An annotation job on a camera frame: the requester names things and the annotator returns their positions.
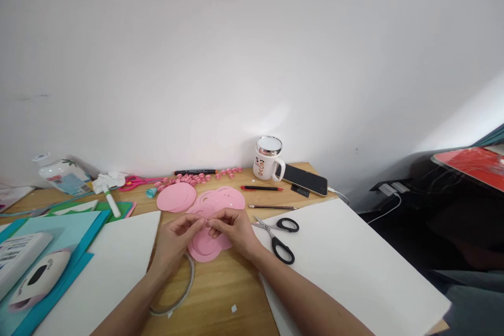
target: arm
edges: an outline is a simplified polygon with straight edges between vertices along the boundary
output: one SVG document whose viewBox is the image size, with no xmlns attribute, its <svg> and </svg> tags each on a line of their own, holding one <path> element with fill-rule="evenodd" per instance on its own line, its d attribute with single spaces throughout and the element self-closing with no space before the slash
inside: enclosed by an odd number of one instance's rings
<svg viewBox="0 0 504 336">
<path fill-rule="evenodd" d="M 162 225 L 149 271 L 91 336 L 138 334 L 154 296 L 173 273 L 189 242 L 204 225 L 204 219 L 196 214 L 185 214 Z"/>
<path fill-rule="evenodd" d="M 257 239 L 246 212 L 223 209 L 208 218 L 209 234 L 225 234 L 273 288 L 303 334 L 370 336 L 344 306 L 270 253 Z"/>
</svg>

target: white cable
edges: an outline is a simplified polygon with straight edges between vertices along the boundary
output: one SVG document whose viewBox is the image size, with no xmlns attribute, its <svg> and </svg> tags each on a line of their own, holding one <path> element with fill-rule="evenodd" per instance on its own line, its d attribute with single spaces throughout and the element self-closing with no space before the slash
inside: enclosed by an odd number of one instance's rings
<svg viewBox="0 0 504 336">
<path fill-rule="evenodd" d="M 398 195 L 397 193 L 394 193 L 394 195 L 395 195 L 396 197 L 399 197 L 399 203 L 398 203 L 395 207 L 392 207 L 392 209 L 390 209 L 389 211 L 387 211 L 385 214 L 380 215 L 379 217 L 376 217 L 376 218 L 375 218 L 375 219 L 373 219 L 373 220 L 370 220 L 367 224 L 372 223 L 372 222 L 374 222 L 374 221 L 375 221 L 375 220 L 377 220 L 377 219 L 380 219 L 382 216 L 385 216 L 385 215 L 387 215 L 388 213 L 390 213 L 391 211 L 396 210 L 396 209 L 397 209 L 397 208 L 401 205 L 401 202 L 403 201 L 403 200 L 401 199 L 401 196 L 400 196 L 400 195 Z"/>
<path fill-rule="evenodd" d="M 187 284 L 187 287 L 185 288 L 184 294 L 171 306 L 168 306 L 167 308 L 161 309 L 161 310 L 156 310 L 152 306 L 150 306 L 150 311 L 151 315 L 154 316 L 168 316 L 170 318 L 171 313 L 175 311 L 177 308 L 180 307 L 180 305 L 184 302 L 184 300 L 187 298 L 189 295 L 189 292 L 193 286 L 194 282 L 194 261 L 191 256 L 189 256 L 187 253 L 184 253 L 184 256 L 189 260 L 189 264 L 191 265 L 191 278 L 189 279 L 189 283 Z"/>
<path fill-rule="evenodd" d="M 327 187 L 327 190 L 328 190 L 329 192 L 331 192 L 331 193 L 336 193 L 336 194 L 338 194 L 338 196 L 342 196 L 343 198 L 345 198 L 345 199 L 346 199 L 346 204 L 347 204 L 347 205 L 348 205 L 348 204 L 350 204 L 350 200 L 349 200 L 349 199 L 347 198 L 347 196 L 345 196 L 344 194 L 341 194 L 340 192 L 335 191 L 333 188 L 329 188 L 329 187 Z"/>
</svg>

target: smartphone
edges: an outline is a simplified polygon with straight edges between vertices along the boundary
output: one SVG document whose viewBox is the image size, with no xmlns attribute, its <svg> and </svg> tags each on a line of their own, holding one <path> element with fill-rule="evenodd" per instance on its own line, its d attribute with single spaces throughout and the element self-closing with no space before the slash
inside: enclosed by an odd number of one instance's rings
<svg viewBox="0 0 504 336">
<path fill-rule="evenodd" d="M 277 168 L 277 176 L 280 176 L 280 165 Z M 319 196 L 327 196 L 327 178 L 317 176 L 316 174 L 303 171 L 292 165 L 285 165 L 284 181 L 302 187 L 307 191 L 318 194 Z"/>
</svg>

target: black scissors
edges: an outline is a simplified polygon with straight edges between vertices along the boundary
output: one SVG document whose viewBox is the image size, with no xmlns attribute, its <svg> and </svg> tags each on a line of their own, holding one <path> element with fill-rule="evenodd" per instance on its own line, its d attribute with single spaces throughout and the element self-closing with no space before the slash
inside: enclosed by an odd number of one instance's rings
<svg viewBox="0 0 504 336">
<path fill-rule="evenodd" d="M 262 219 L 256 217 L 254 215 L 254 218 L 259 222 L 259 224 L 257 223 L 252 223 L 252 225 L 256 226 L 256 227 L 260 227 L 260 228 L 263 228 L 265 229 L 267 232 L 269 232 L 269 236 L 271 236 L 271 246 L 273 248 L 273 252 L 275 253 L 275 256 L 277 256 L 283 263 L 287 264 L 287 265 L 290 265 L 294 262 L 294 254 L 292 253 L 292 251 L 290 250 L 289 247 L 287 247 L 284 243 L 282 243 L 272 232 L 271 232 L 271 229 L 274 228 L 274 229 L 279 229 L 279 230 L 283 230 L 283 231 L 288 231 L 288 232 L 297 232 L 299 231 L 299 225 L 296 223 L 295 220 L 291 219 L 291 218 L 282 218 L 282 219 L 279 219 L 277 224 L 275 226 L 268 226 L 266 223 L 264 223 L 262 221 Z M 285 221 L 288 221 L 288 222 L 291 222 L 292 224 L 294 224 L 296 226 L 296 228 L 291 228 L 291 227 L 287 227 L 283 224 L 283 222 Z M 285 260 L 283 259 L 277 252 L 277 246 L 280 246 L 285 252 L 288 253 L 288 255 L 290 256 L 290 260 Z"/>
</svg>

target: mug handle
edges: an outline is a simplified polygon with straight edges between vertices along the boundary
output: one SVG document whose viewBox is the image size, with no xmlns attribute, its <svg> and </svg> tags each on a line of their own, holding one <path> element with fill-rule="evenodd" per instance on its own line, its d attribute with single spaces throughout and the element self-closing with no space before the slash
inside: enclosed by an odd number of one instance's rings
<svg viewBox="0 0 504 336">
<path fill-rule="evenodd" d="M 276 177 L 276 175 L 275 175 L 275 173 L 277 173 L 277 168 L 275 166 L 275 163 L 278 163 L 281 166 L 280 177 Z M 273 162 L 273 165 L 274 165 L 274 169 L 273 169 L 273 173 L 271 175 L 271 178 L 273 179 L 273 181 L 279 182 L 280 180 L 282 180 L 284 173 L 285 173 L 285 162 L 282 159 L 279 159 L 277 157 L 275 159 L 275 161 Z"/>
</svg>

